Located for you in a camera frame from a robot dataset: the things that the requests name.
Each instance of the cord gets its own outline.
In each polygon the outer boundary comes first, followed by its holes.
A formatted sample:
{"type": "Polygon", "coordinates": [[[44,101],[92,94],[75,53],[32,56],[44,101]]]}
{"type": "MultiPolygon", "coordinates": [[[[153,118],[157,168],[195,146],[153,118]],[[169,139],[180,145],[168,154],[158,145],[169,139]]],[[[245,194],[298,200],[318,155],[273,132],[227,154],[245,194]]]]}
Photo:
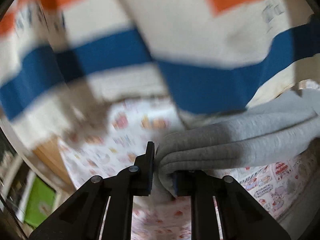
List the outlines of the cord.
{"type": "Polygon", "coordinates": [[[27,235],[24,233],[24,231],[22,230],[22,228],[21,228],[21,226],[20,226],[20,224],[19,224],[19,222],[18,222],[18,219],[17,219],[17,217],[15,216],[13,210],[7,205],[7,203],[5,202],[5,200],[3,199],[3,197],[1,196],[1,194],[0,194],[0,200],[1,200],[1,202],[3,203],[4,207],[7,209],[7,211],[9,212],[9,215],[12,217],[14,223],[16,224],[16,226],[17,226],[18,230],[20,231],[20,233],[22,234],[23,238],[24,238],[25,240],[28,240],[28,237],[27,237],[27,235]]]}

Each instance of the screw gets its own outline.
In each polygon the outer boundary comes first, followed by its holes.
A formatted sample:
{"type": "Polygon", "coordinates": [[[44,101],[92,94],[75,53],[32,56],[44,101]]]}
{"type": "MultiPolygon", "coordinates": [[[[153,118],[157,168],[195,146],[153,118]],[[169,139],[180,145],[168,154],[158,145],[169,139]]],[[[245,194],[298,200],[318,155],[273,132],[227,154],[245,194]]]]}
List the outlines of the screw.
{"type": "Polygon", "coordinates": [[[129,167],[129,171],[130,171],[130,172],[136,172],[136,171],[138,171],[138,170],[139,170],[139,167],[138,167],[138,166],[132,165],[132,166],[129,167]]]}
{"type": "Polygon", "coordinates": [[[100,180],[101,180],[100,176],[93,176],[91,178],[91,182],[93,182],[93,183],[98,183],[100,180]]]}
{"type": "Polygon", "coordinates": [[[223,180],[224,180],[226,183],[231,183],[231,182],[233,182],[233,177],[231,177],[231,176],[225,176],[225,177],[223,178],[223,180]]]}

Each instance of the green object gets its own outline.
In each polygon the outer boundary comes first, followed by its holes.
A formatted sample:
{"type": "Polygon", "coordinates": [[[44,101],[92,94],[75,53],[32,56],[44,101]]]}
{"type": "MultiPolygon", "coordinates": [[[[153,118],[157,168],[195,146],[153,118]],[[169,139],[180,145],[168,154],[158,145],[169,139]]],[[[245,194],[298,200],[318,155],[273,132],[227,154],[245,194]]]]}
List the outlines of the green object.
{"type": "Polygon", "coordinates": [[[25,223],[38,227],[51,214],[54,198],[55,191],[36,177],[29,195],[25,223]]]}

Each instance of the striped cloth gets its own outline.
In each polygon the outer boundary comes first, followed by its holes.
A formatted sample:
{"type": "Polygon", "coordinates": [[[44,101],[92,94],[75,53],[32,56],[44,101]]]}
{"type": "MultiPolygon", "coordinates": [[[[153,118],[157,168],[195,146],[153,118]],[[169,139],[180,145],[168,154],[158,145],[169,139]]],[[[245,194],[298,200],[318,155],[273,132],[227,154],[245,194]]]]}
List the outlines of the striped cloth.
{"type": "Polygon", "coordinates": [[[244,110],[320,81],[319,40],[305,0],[15,0],[0,22],[0,102],[29,148],[106,100],[244,110]]]}

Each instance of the brown wooden surface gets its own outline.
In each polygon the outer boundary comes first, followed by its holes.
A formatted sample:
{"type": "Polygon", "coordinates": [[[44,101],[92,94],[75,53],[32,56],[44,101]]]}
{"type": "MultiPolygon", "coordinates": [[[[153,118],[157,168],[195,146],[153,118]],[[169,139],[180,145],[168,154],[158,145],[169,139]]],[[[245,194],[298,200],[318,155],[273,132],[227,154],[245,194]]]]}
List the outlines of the brown wooden surface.
{"type": "Polygon", "coordinates": [[[45,163],[56,175],[58,175],[64,182],[73,187],[68,172],[63,164],[60,156],[57,138],[39,145],[33,152],[39,157],[39,159],[45,163]]]}

